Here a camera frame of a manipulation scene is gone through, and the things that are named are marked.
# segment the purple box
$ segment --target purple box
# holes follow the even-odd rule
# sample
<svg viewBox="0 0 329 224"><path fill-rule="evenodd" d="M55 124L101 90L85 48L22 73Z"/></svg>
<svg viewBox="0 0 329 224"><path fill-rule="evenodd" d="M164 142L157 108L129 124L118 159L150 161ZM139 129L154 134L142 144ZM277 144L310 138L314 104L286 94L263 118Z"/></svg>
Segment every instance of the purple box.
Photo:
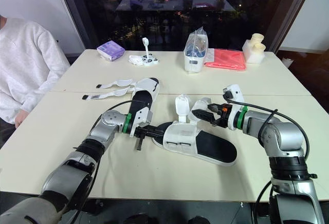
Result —
<svg viewBox="0 0 329 224"><path fill-rule="evenodd" d="M97 51L108 61L116 60L124 53L124 48L116 44L114 41L109 41L97 48Z"/></svg>

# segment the green ring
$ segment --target green ring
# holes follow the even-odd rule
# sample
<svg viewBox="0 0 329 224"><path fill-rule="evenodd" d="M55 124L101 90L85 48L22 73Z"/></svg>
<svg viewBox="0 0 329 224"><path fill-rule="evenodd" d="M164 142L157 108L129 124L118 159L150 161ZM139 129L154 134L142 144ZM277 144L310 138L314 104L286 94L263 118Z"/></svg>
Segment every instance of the green ring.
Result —
<svg viewBox="0 0 329 224"><path fill-rule="evenodd" d="M240 130L242 130L242 128L241 128L242 120L243 120L243 117L244 117L244 115L245 115L245 113L246 113L247 111L248 111L248 107L247 107L247 106L244 106L244 107L242 108L242 111L241 111L241 113L240 113L238 119L237 119L236 126L237 126L237 128L240 129Z"/></svg>
<svg viewBox="0 0 329 224"><path fill-rule="evenodd" d="M129 121L131 120L131 118L132 118L132 114L129 113L127 115L126 119L125 119L124 126L123 126L123 129L122 129L122 133L126 133L128 125L129 125Z"/></svg>

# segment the white sweater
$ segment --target white sweater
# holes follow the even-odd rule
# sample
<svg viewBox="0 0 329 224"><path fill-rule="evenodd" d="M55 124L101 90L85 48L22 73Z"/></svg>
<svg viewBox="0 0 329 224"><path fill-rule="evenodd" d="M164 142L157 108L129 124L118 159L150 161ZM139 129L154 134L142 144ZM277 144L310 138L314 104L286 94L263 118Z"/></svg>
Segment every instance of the white sweater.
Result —
<svg viewBox="0 0 329 224"><path fill-rule="evenodd" d="M31 112L68 68L49 31L8 18L0 30L0 117L14 124L20 109Z"/></svg>

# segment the red cloth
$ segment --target red cloth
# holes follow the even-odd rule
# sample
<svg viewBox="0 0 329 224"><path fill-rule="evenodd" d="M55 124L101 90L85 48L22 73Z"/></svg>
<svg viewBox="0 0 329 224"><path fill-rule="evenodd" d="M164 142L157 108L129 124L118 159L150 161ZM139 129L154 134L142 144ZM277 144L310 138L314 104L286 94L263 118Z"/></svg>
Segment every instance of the red cloth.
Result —
<svg viewBox="0 0 329 224"><path fill-rule="evenodd" d="M214 62L206 62L205 66L240 71L246 69L245 58L241 51L215 49L214 54Z"/></svg>

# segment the night view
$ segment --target night view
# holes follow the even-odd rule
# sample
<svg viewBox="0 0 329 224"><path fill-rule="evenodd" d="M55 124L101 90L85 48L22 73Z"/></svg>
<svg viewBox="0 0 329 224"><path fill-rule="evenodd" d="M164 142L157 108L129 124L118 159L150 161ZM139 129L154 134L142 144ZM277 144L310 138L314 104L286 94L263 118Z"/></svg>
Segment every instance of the night view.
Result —
<svg viewBox="0 0 329 224"><path fill-rule="evenodd" d="M203 26L213 48L240 49L255 31L265 33L278 0L86 0L100 43L114 40L139 50L182 50Z"/></svg>

